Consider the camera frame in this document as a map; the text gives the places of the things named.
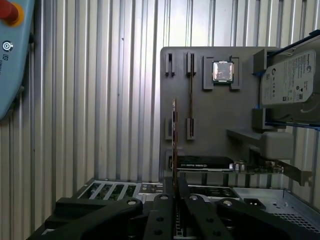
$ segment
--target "red button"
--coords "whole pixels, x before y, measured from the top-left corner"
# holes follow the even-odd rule
[[[18,20],[18,9],[8,0],[0,0],[0,19],[9,24]]]

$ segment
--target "corrugated metal wall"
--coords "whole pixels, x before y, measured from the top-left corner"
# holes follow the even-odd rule
[[[158,180],[162,47],[283,47],[319,27],[320,0],[37,0],[25,91],[0,124],[0,239],[28,237],[92,177]],[[287,131],[310,170],[319,133]]]

